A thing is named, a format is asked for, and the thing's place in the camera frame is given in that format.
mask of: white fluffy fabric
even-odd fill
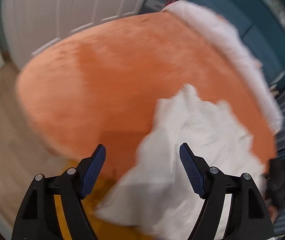
[[[137,149],[137,165],[128,171],[99,204],[98,218],[138,226],[156,239],[187,239],[203,200],[193,192],[179,158],[187,142],[193,153],[225,174],[252,175],[263,186],[264,166],[250,152],[252,136],[238,122],[227,102],[201,101],[191,85],[173,98],[159,99],[154,126]],[[222,239],[230,197],[215,239]]]
[[[163,11],[186,22],[230,60],[257,99],[271,131],[278,133],[283,125],[283,114],[259,69],[262,63],[242,43],[237,28],[211,9],[185,0],[166,6]]]

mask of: blue gripper pad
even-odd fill
[[[185,168],[190,184],[192,185],[194,192],[203,198],[205,195],[204,177],[197,168],[191,154],[193,153],[190,153],[184,144],[180,146],[180,160]]]
[[[101,145],[91,158],[92,162],[90,163],[82,181],[81,194],[84,198],[92,192],[96,183],[100,170],[106,159],[106,148]]]

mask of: yellow fabric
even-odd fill
[[[76,166],[77,163],[70,162],[69,167],[76,167]],[[127,239],[152,240],[151,237],[143,235],[134,227],[116,226],[109,223],[105,223],[95,218],[93,214],[95,207],[114,184],[115,184],[114,181],[106,179],[104,178],[104,176],[100,175],[97,179],[97,182],[95,184],[92,193],[82,201],[86,215],[98,239],[99,240],[111,240],[111,239],[112,240],[127,240]],[[63,239],[72,240],[66,223],[65,215],[62,209],[60,196],[55,195],[55,203],[56,203],[57,216]]]

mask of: metal screw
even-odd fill
[[[244,174],[243,174],[243,177],[244,177],[245,179],[251,179],[251,176],[250,176],[248,173],[244,173]]]
[[[75,174],[75,172],[76,172],[76,169],[75,169],[75,168],[70,168],[70,169],[67,170],[67,173],[68,173],[69,175]]]
[[[41,180],[43,178],[43,176],[42,176],[42,174],[38,174],[38,175],[36,175],[36,177],[35,177],[35,180]]]
[[[216,167],[211,167],[211,168],[209,169],[209,171],[210,171],[211,173],[213,173],[213,174],[218,173],[218,169],[217,169]]]

